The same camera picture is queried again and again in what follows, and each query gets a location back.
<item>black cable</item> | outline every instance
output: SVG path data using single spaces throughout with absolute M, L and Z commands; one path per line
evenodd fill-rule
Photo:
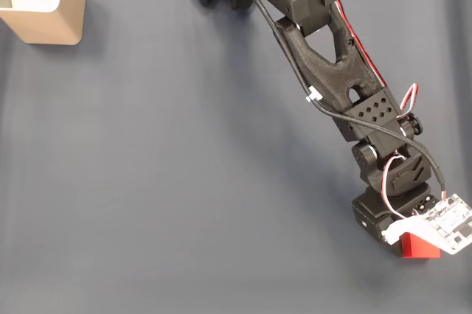
M 300 68 L 298 64 L 296 63 L 295 57 L 292 54 L 292 51 L 287 44 L 287 41 L 282 36 L 282 34 L 280 34 L 280 31 L 277 29 L 277 26 L 275 25 L 274 20 L 272 19 L 271 15 L 268 13 L 266 7 L 264 7 L 264 4 L 260 0 L 252 0 L 252 1 L 256 4 L 257 8 L 259 8 L 260 12 L 263 14 L 264 18 L 267 20 L 268 25 L 271 27 L 272 32 L 274 32 L 275 38 L 277 39 L 282 51 L 287 57 L 288 62 L 292 66 L 292 69 L 294 70 L 295 75 L 298 78 L 298 81 L 303 87 L 303 90 L 305 91 L 307 96 L 310 96 L 311 91 L 309 89 L 309 85 L 308 85 L 309 83 L 303 77 L 303 73 L 300 71 Z M 399 133 L 391 131 L 388 128 L 384 128 L 383 126 L 379 126 L 376 124 L 372 124 L 371 122 L 366 122 L 360 119 L 356 119 L 354 117 L 350 117 L 350 116 L 339 114 L 333 111 L 329 111 L 318 100 L 311 100 L 311 102 L 313 103 L 313 105 L 315 105 L 315 107 L 318 110 L 320 110 L 325 115 L 331 116 L 335 119 L 340 119 L 340 120 L 344 120 L 353 124 L 364 126 L 366 128 L 372 128 L 373 130 L 380 131 L 382 133 L 385 133 L 386 135 L 389 135 L 396 139 L 400 139 L 402 142 L 405 142 L 406 144 L 410 145 L 426 158 L 426 160 L 431 165 L 431 168 L 433 169 L 434 174 L 436 175 L 436 179 L 440 184 L 441 191 L 443 192 L 445 191 L 445 179 L 444 179 L 443 173 L 440 170 L 439 165 L 434 160 L 434 158 L 429 153 L 429 151 L 426 148 L 424 148 L 424 146 L 422 146 L 421 144 L 413 141 L 412 139 L 409 139 L 408 137 L 400 135 Z

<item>gray tabletop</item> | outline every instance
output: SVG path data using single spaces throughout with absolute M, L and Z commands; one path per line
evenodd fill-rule
M 344 0 L 469 202 L 471 5 Z M 350 146 L 254 9 L 88 0 L 78 46 L 1 24 L 0 78 L 0 313 L 472 310 L 472 249 L 408 261 L 357 227 Z

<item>white wire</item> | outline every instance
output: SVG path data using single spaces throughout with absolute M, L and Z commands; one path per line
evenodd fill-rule
M 387 177 L 389 175 L 390 165 L 392 164 L 392 162 L 395 159 L 401 159 L 403 161 L 406 160 L 406 158 L 404 156 L 396 155 L 396 156 L 390 157 L 390 159 L 385 163 L 385 167 L 383 168 L 383 173 L 382 173 L 382 198 L 383 198 L 383 202 L 385 203 L 385 205 L 387 206 L 387 208 L 390 210 L 391 213 L 396 214 L 400 218 L 406 218 L 400 212 L 397 212 L 392 207 L 392 205 L 390 204 L 389 198 L 386 195 L 386 180 L 387 180 Z
M 412 110 L 414 108 L 414 104 L 416 103 L 417 94 L 418 94 L 418 84 L 413 83 L 412 86 L 410 87 L 410 89 L 406 92 L 405 97 L 401 101 L 400 109 L 401 109 L 402 113 L 397 116 L 398 119 L 402 118 L 402 117 L 405 117 L 406 115 L 408 115 L 412 112 Z M 406 102 L 408 102 L 408 100 L 410 101 L 410 106 L 409 106 L 407 111 L 404 111 L 405 107 L 406 107 Z

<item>red wire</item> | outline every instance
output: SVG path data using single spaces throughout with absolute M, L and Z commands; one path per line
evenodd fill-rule
M 379 80 L 381 80 L 383 86 L 386 87 L 386 83 L 385 83 L 384 79 L 382 78 L 381 74 L 379 73 L 379 71 L 378 71 L 377 68 L 375 67 L 374 63 L 373 63 L 372 60 L 370 59 L 370 57 L 369 57 L 369 55 L 367 54 L 366 50 L 364 50 L 364 47 L 362 46 L 362 43 L 361 43 L 361 41 L 359 40 L 358 36 L 355 34 L 354 29 L 351 27 L 351 24 L 349 24 L 349 21 L 347 20 L 347 17 L 346 17 L 346 15 L 344 14 L 344 9 L 343 9 L 343 7 L 342 7 L 341 1 L 336 0 L 336 3 L 337 3 L 338 6 L 339 6 L 339 12 L 341 13 L 341 17 L 344 19 L 344 22 L 346 23 L 347 27 L 349 28 L 349 31 L 351 31 L 351 35 L 353 36 L 355 42 L 357 43 L 358 48 L 362 51 L 362 54 L 364 55 L 365 59 L 367 60 L 367 62 L 369 63 L 369 65 L 372 67 L 372 69 L 374 70 L 374 72 L 377 74 L 377 77 L 379 78 Z

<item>cardboard box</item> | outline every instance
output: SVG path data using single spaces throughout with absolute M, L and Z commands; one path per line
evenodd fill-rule
M 82 39 L 86 0 L 60 0 L 52 12 L 0 8 L 0 18 L 25 43 L 75 45 Z

